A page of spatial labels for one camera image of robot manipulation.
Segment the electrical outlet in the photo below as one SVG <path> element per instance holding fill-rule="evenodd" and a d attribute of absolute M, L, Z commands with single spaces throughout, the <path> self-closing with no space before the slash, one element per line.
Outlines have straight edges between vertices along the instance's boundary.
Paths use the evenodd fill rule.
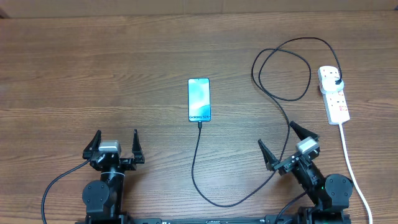
<path fill-rule="evenodd" d="M 339 124 L 349 120 L 347 101 L 343 90 L 322 95 L 329 124 Z"/>
<path fill-rule="evenodd" d="M 344 82 L 336 84 L 340 79 L 338 69 L 333 66 L 322 66 L 318 69 L 319 88 L 323 94 L 341 91 L 344 88 Z"/>

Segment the power plug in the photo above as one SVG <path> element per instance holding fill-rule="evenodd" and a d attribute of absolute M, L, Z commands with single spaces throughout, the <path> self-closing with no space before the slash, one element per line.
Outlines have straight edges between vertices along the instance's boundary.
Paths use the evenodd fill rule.
<path fill-rule="evenodd" d="M 333 66 L 322 66 L 318 69 L 319 88 L 323 94 L 341 91 L 344 88 L 344 82 L 336 84 L 340 79 L 338 69 Z"/>

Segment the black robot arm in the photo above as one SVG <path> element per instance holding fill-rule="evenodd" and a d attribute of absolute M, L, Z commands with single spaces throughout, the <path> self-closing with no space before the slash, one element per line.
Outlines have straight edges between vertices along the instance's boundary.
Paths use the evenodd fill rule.
<path fill-rule="evenodd" d="M 349 215 L 344 215 L 343 210 L 349 206 L 349 198 L 353 193 L 352 181 L 341 175 L 332 174 L 324 177 L 313 159 L 319 156 L 319 136 L 295 122 L 290 122 L 290 127 L 297 133 L 300 142 L 296 145 L 297 152 L 279 162 L 273 153 L 259 140 L 259 146 L 264 155 L 268 170 L 277 170 L 280 175 L 293 173 L 299 184 L 307 192 L 314 207 L 300 208 L 294 216 L 283 216 L 275 222 L 276 215 L 267 215 L 269 223 L 351 223 Z"/>
<path fill-rule="evenodd" d="M 145 163 L 136 129 L 131 151 L 134 158 L 121 158 L 119 141 L 102 141 L 100 130 L 83 150 L 83 158 L 91 159 L 90 166 L 101 172 L 101 178 L 90 182 L 83 190 L 87 215 L 81 224 L 131 223 L 131 217 L 122 212 L 121 206 L 124 172 L 136 170 L 136 164 Z"/>

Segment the charging cable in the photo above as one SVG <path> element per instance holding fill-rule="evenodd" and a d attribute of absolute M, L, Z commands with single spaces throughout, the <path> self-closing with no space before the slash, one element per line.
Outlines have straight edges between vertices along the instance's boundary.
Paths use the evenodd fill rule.
<path fill-rule="evenodd" d="M 347 153 L 347 146 L 346 146 L 346 139 L 344 137 L 344 131 L 343 131 L 343 123 L 338 123 L 338 127 L 340 129 L 340 135 L 341 135 L 341 143 L 343 144 L 343 151 L 344 151 L 344 157 L 346 158 L 346 163 L 347 163 L 347 168 L 348 172 L 351 176 L 351 179 L 354 182 L 354 186 L 356 188 L 356 191 L 358 192 L 359 196 L 362 199 L 363 204 L 366 207 L 366 211 L 368 212 L 368 217 L 369 217 L 369 224 L 373 224 L 373 217 L 372 217 L 372 211 L 371 208 L 368 205 L 368 202 L 365 199 L 365 196 L 362 194 L 361 189 L 359 189 L 358 183 L 356 182 L 354 172 L 351 168 L 351 164 L 349 163 L 349 158 L 348 158 L 348 153 Z"/>
<path fill-rule="evenodd" d="M 206 198 L 206 196 L 204 196 L 204 195 L 200 192 L 200 190 L 199 190 L 199 188 L 198 188 L 198 186 L 197 186 L 197 183 L 195 182 L 195 178 L 194 178 L 194 176 L 193 176 L 193 168 L 195 167 L 195 160 L 196 160 L 196 158 L 197 158 L 198 146 L 199 146 L 199 141 L 200 141 L 201 127 L 202 127 L 202 123 L 201 123 L 201 121 L 200 121 L 200 122 L 198 122 L 198 128 L 199 128 L 198 142 L 197 142 L 197 147 L 196 147 L 196 149 L 195 149 L 195 155 L 193 156 L 192 169 L 191 169 L 191 177 L 192 177 L 193 186 L 195 186 L 195 188 L 196 188 L 197 192 L 200 194 L 200 196 L 201 196 L 203 199 L 205 199 L 208 203 L 210 203 L 210 204 L 212 204 L 212 205 L 214 205 L 214 206 L 217 206 L 217 207 L 221 207 L 221 208 L 230 208 L 230 207 L 233 207 L 233 206 L 237 206 L 237 205 L 239 205 L 240 203 L 244 202 L 244 201 L 245 201 L 246 199 L 248 199 L 249 197 L 251 197 L 252 195 L 254 195 L 254 194 L 255 194 L 257 191 L 259 191 L 263 186 L 265 186 L 265 185 L 268 183 L 268 181 L 271 180 L 271 178 L 272 178 L 272 177 L 274 176 L 274 174 L 276 173 L 276 171 L 274 171 L 274 172 L 271 174 L 271 176 L 269 176 L 268 179 L 267 179 L 262 185 L 260 185 L 260 187 L 258 187 L 256 190 L 254 190 L 253 192 L 251 192 L 248 196 L 244 197 L 242 200 L 240 200 L 240 201 L 238 201 L 238 202 L 236 202 L 236 203 L 234 203 L 234 204 L 231 204 L 231 205 L 219 205 L 219 204 L 217 204 L 217 203 L 212 202 L 210 199 Z"/>

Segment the smartphone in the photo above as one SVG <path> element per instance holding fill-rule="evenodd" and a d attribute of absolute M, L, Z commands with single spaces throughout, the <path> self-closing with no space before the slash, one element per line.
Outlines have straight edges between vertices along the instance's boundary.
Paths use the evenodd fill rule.
<path fill-rule="evenodd" d="M 210 121 L 210 80 L 190 78 L 188 80 L 188 118 L 189 121 Z"/>

